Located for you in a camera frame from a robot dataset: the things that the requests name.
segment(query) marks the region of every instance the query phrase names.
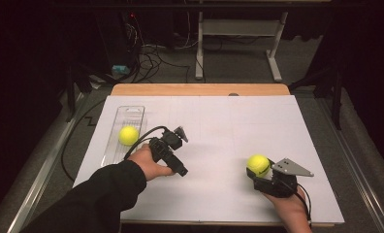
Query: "dark background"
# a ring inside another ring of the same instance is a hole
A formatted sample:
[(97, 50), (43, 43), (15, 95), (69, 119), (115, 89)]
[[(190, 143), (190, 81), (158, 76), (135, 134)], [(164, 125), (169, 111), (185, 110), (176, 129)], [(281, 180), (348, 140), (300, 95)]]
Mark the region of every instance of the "dark background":
[[(309, 40), (325, 34), (309, 74), (337, 65), (357, 113), (384, 157), (384, 0), (369, 5), (365, 11), (290, 13), (282, 38), (301, 35)], [(174, 45), (174, 32), (187, 34), (181, 23), (185, 14), (135, 14), (143, 33), (167, 47)], [(276, 14), (266, 11), (263, 16)], [(194, 32), (197, 14), (190, 16)], [(125, 17), (127, 13), (55, 13), (47, 2), (31, 0), (0, 2), (0, 202), (58, 116), (69, 65), (81, 62), (109, 73), (113, 64), (131, 61), (121, 27)]]

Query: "ball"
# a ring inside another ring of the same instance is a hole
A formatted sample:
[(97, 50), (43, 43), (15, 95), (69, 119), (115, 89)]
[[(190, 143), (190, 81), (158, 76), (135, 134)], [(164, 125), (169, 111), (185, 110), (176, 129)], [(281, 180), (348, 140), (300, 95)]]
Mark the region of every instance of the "ball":
[(127, 125), (119, 130), (118, 139), (121, 144), (125, 146), (132, 146), (137, 142), (139, 136), (140, 133), (138, 132), (137, 128), (131, 125)]
[(271, 168), (270, 161), (262, 154), (253, 154), (247, 159), (246, 167), (255, 173), (256, 177), (263, 178)]

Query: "hand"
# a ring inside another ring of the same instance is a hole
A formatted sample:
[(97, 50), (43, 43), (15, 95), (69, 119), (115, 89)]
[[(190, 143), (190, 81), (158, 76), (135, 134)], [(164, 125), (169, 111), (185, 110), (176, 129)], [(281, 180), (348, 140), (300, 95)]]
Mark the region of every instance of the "hand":
[(134, 161), (141, 167), (147, 181), (151, 181), (157, 177), (171, 176), (174, 174), (171, 168), (159, 165), (153, 161), (149, 144), (143, 144), (139, 150), (128, 157), (128, 160)]
[[(304, 192), (300, 187), (298, 187), (298, 193), (304, 199)], [(288, 198), (277, 198), (266, 193), (263, 194), (273, 203), (277, 214), (282, 219), (283, 224), (289, 233), (312, 232), (309, 223), (307, 222), (304, 204), (296, 195), (292, 195)]]

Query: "white tabletop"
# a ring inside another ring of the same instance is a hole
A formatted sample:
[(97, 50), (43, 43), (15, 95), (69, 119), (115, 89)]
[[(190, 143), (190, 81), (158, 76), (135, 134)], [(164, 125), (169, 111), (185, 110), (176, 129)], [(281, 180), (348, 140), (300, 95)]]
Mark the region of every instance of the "white tabletop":
[[(279, 224), (272, 204), (246, 176), (246, 159), (261, 153), (288, 157), (314, 177), (298, 177), (312, 203), (315, 224), (344, 219), (294, 96), (109, 96), (74, 185), (101, 167), (120, 106), (145, 106), (146, 128), (182, 126), (189, 139), (175, 155), (186, 176), (148, 182), (122, 221)], [(151, 136), (161, 136), (157, 131)]]

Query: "person's left hand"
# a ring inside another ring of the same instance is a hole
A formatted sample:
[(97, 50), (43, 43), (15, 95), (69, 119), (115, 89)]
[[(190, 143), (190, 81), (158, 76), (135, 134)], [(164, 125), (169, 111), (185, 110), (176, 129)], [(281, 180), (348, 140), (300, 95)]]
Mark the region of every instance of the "person's left hand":
[(152, 159), (152, 152), (149, 144), (143, 144), (142, 147), (128, 157), (137, 163), (144, 171), (147, 181), (151, 181), (157, 177), (171, 176), (174, 174), (171, 168), (157, 164)]

